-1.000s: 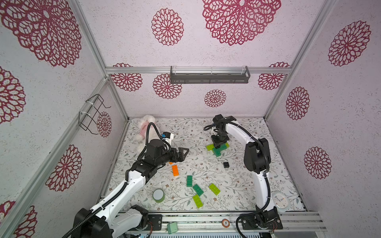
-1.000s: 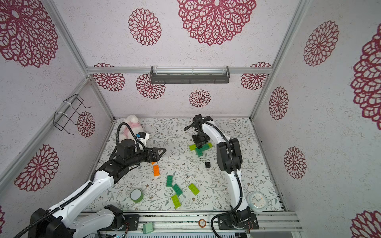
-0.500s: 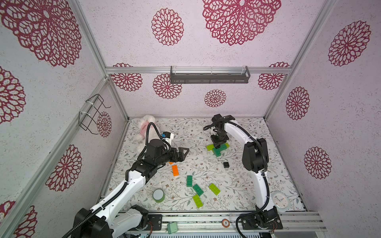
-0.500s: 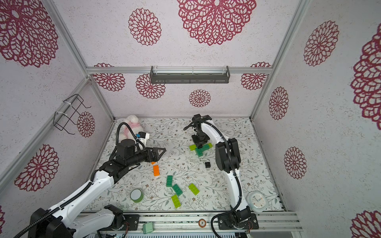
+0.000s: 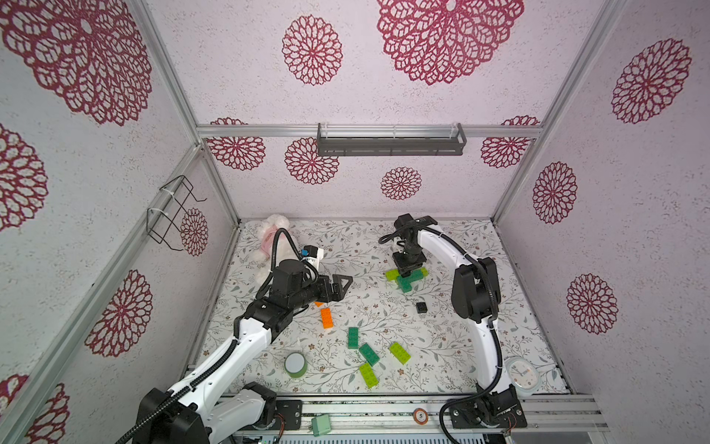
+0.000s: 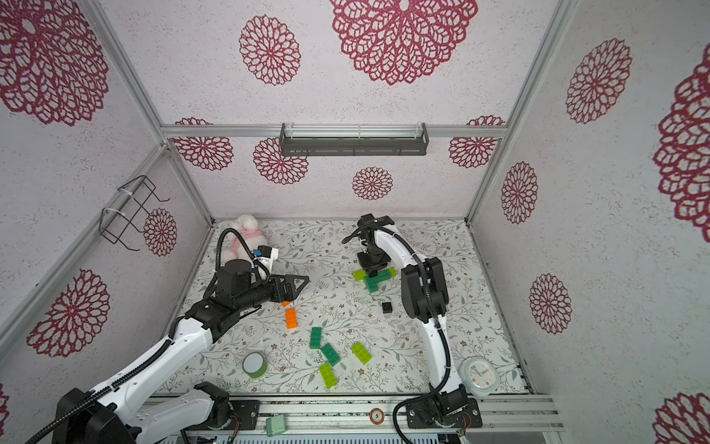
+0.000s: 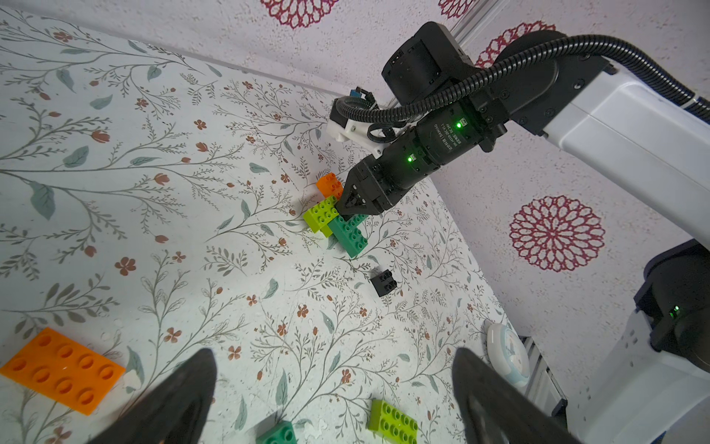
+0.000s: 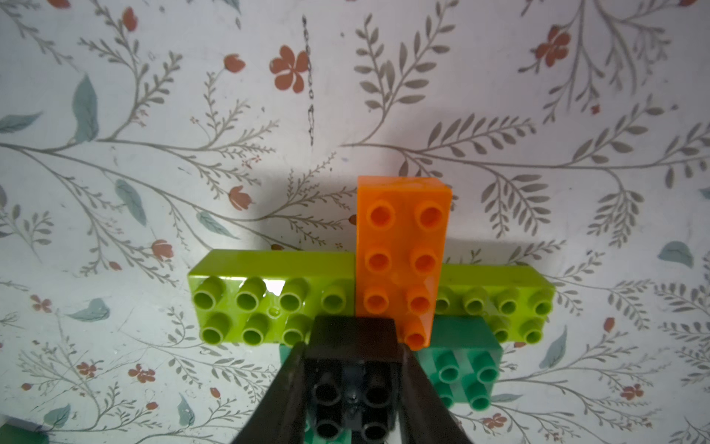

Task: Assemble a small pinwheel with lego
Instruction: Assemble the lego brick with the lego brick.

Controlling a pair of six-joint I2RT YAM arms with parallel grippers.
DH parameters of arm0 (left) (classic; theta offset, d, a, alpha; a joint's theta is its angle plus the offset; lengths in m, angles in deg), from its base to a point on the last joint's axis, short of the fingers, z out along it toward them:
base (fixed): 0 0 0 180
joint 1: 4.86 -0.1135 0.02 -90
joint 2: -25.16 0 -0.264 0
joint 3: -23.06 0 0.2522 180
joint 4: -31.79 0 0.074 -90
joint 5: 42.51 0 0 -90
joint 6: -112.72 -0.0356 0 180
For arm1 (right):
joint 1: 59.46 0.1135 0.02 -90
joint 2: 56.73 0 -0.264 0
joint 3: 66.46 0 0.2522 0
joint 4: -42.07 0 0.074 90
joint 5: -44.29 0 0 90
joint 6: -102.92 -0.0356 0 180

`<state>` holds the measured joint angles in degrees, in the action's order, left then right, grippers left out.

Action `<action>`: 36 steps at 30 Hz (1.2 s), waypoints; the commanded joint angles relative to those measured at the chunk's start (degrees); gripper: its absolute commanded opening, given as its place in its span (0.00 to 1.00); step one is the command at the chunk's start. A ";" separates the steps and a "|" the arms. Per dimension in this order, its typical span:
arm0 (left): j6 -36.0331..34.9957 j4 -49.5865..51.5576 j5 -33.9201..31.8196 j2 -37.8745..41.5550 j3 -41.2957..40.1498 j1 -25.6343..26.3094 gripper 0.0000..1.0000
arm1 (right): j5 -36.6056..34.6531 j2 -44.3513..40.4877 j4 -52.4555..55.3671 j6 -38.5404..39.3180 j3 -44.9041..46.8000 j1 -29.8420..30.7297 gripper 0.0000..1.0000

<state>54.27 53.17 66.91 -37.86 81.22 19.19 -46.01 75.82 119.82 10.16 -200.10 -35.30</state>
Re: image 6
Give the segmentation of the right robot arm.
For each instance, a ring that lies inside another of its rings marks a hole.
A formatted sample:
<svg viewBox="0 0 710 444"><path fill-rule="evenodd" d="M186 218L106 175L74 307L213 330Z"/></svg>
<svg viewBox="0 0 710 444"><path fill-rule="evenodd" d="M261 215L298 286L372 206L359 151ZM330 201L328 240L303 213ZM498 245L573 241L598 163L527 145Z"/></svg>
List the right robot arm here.
<svg viewBox="0 0 710 444"><path fill-rule="evenodd" d="M447 334L449 290L443 263L417 252L389 216L361 216L355 231L342 242L347 244L355 238L365 247L357 258L367 276L374 277L389 265L399 270L401 303L407 316L417 322L425 346L429 390L394 407L392 422L399 438L410 442L399 425L402 409L410 416L409 425L416 427L480 427L478 403L467 392L455 367Z"/></svg>

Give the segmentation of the dark green lego brick top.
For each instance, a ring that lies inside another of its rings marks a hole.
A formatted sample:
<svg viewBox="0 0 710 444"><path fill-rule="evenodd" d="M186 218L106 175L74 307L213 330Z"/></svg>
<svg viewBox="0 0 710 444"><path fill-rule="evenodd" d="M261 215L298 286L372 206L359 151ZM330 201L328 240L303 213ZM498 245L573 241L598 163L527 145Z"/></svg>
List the dark green lego brick top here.
<svg viewBox="0 0 710 444"><path fill-rule="evenodd" d="M396 276L397 276L397 270L395 270L395 268L387 268L387 269L380 271L373 279L376 282L382 282L382 281L387 281L387 280L393 279Z"/></svg>

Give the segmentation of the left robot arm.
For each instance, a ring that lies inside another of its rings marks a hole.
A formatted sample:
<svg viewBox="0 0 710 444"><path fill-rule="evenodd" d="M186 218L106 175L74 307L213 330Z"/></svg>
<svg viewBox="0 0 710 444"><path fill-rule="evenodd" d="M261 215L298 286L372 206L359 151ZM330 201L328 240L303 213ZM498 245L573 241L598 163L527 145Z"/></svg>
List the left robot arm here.
<svg viewBox="0 0 710 444"><path fill-rule="evenodd" d="M136 415L153 393L195 355L212 347L240 320L265 303L292 303L309 284L307 276L272 271L277 249L260 245L244 259L224 261L216 251L214 274L203 298L177 317L166 336L124 369L92 390L78 388L58 403L55 419L29 441L139 443L150 440Z"/></svg>

